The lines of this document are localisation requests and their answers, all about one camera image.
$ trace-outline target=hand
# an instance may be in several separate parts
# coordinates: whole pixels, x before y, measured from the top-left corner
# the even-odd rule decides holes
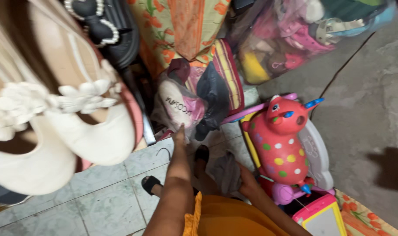
[[[259,190],[262,190],[260,185],[255,180],[253,174],[242,164],[237,162],[239,169],[241,171],[241,187],[238,192],[247,198],[255,195]]]
[[[171,137],[174,144],[186,145],[186,135],[184,134],[184,124],[181,124],[180,129],[176,133],[172,133]]]

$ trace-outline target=floral fabric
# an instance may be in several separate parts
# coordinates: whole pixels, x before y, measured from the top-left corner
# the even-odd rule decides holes
[[[387,224],[358,201],[336,189],[348,236],[398,236],[398,230]]]
[[[142,57],[152,78],[173,58],[207,64],[230,0],[127,0],[136,18]]]

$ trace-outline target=person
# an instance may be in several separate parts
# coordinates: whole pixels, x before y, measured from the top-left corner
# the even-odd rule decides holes
[[[252,205],[222,196],[215,181],[205,172],[209,150],[204,145],[195,154],[193,174],[201,185],[201,192],[195,198],[184,126],[172,138],[174,152],[164,186],[154,176],[142,180],[144,189],[160,198],[144,236],[311,236],[275,205],[241,164],[238,164],[242,180],[239,192]]]

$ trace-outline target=orange skirt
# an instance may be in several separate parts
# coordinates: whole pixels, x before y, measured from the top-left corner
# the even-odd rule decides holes
[[[194,215],[185,215],[183,236],[287,236],[254,206],[222,196],[196,196]]]

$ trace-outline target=blue horn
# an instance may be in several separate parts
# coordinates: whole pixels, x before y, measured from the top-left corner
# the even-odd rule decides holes
[[[309,103],[306,103],[306,104],[304,105],[304,107],[305,107],[306,109],[308,109],[308,108],[311,108],[311,107],[317,105],[318,103],[320,103],[320,102],[322,102],[322,101],[324,101],[324,98],[323,98],[323,97],[322,97],[322,98],[315,99],[315,100],[313,100],[313,101],[311,101],[311,102],[309,102]]]
[[[294,114],[294,112],[293,112],[293,111],[288,111],[288,112],[286,112],[286,114],[285,114],[285,115],[283,115],[283,117],[285,117],[285,118],[289,118],[289,117],[291,117],[293,114]]]

